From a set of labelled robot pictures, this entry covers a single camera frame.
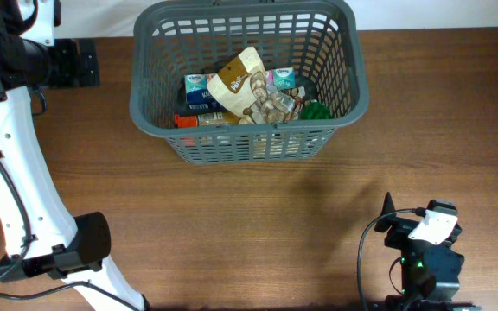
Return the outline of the Kleenex tissue multipack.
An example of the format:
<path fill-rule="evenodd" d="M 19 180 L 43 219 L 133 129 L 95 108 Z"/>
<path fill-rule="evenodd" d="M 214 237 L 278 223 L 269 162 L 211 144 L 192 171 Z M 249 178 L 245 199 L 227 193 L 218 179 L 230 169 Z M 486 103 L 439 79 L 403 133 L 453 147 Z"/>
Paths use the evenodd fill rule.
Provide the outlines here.
<path fill-rule="evenodd" d="M 215 76 L 209 74 L 190 74 L 184 77 L 185 101 L 187 107 L 194 111 L 225 111 L 210 94 L 207 84 Z M 293 67 L 278 68 L 266 72 L 267 87 L 273 86 L 292 98 L 304 98 L 303 86 L 296 87 L 296 75 Z"/>

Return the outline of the grey plastic shopping basket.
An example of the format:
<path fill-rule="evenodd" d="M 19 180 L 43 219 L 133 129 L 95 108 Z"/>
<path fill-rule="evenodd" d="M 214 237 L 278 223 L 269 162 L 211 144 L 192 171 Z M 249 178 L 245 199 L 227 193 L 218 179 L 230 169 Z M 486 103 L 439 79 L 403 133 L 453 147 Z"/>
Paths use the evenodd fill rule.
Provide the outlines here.
<path fill-rule="evenodd" d="M 163 1 L 133 29 L 130 114 L 198 165 L 304 159 L 367 111 L 370 93 L 354 12 L 343 0 Z M 216 73 L 253 47 L 268 68 L 291 67 L 327 120 L 179 129 L 188 74 Z"/>

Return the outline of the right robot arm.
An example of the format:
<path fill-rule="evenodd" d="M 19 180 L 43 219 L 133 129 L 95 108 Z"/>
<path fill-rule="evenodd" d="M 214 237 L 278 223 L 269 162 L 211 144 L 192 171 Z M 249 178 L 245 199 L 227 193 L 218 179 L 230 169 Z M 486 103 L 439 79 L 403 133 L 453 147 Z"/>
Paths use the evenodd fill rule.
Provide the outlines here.
<path fill-rule="evenodd" d="M 464 256 L 453 251 L 462 228 L 451 203 L 430 200 L 418 207 L 421 220 L 398 216 L 390 194 L 385 195 L 381 217 L 374 230 L 384 232 L 384 245 L 400 251 L 401 290 L 389 295 L 389 310 L 451 310 L 460 289 L 459 275 Z"/>

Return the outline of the green lidded jar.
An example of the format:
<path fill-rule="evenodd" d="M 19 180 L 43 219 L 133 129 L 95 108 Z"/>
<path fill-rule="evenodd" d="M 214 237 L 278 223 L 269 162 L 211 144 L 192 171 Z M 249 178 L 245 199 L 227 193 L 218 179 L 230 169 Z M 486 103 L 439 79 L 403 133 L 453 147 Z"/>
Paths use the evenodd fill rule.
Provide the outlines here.
<path fill-rule="evenodd" d="M 323 120 L 332 119 L 329 108 L 318 101 L 307 104 L 299 113 L 301 120 Z"/>

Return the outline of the orange spaghetti packet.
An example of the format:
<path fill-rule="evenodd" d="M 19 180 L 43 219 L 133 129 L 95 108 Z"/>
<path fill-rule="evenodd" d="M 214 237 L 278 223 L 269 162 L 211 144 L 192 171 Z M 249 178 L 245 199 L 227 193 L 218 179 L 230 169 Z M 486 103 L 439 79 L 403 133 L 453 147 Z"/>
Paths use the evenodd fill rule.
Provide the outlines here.
<path fill-rule="evenodd" d="M 222 125 L 237 125 L 240 121 L 240 117 L 235 114 L 224 111 L 224 112 L 209 112 L 193 116 L 183 116 L 180 114 L 175 114 L 174 121 L 175 127 L 177 129 L 184 128 L 196 128 L 203 126 L 222 126 Z M 226 136 L 218 136 L 217 142 L 219 145 L 228 145 L 230 138 Z M 199 143 L 201 145 L 213 143 L 213 138 L 210 136 L 205 136 L 199 138 Z M 185 147 L 194 147 L 197 142 L 194 137 L 184 137 L 181 138 L 181 143 Z"/>

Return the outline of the white brown rice pouch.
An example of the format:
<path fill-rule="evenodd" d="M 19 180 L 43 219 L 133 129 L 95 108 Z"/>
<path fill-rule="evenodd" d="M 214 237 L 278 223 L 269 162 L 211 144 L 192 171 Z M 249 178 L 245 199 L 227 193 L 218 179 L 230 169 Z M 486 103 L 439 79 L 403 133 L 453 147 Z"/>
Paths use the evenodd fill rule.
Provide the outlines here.
<path fill-rule="evenodd" d="M 287 95 L 294 101 L 292 108 L 290 108 L 290 114 L 286 118 L 286 120 L 289 121 L 298 119 L 300 111 L 303 109 L 304 104 L 306 103 L 305 88 L 303 86 L 299 86 L 289 90 L 283 90 L 282 93 Z"/>

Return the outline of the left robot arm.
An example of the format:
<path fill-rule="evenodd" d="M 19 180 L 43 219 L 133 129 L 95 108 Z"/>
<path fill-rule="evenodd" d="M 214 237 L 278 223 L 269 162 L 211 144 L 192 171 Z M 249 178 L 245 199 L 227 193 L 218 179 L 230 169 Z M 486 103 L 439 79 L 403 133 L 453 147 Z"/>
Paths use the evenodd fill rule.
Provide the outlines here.
<path fill-rule="evenodd" d="M 56 38 L 60 24 L 58 1 L 0 0 L 0 282 L 47 275 L 97 310 L 146 310 L 112 260 L 105 216 L 70 214 L 36 137 L 34 98 L 99 83 L 93 42 Z"/>

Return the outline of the white brown mushroom pouch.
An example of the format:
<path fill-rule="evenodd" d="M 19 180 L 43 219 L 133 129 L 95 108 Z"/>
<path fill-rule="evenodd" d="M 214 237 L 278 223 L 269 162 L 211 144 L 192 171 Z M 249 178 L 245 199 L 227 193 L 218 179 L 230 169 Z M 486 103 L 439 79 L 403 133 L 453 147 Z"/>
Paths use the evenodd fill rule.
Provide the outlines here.
<path fill-rule="evenodd" d="M 295 100 L 268 78 L 255 47 L 245 48 L 207 81 L 210 95 L 237 119 L 237 125 L 292 120 Z"/>

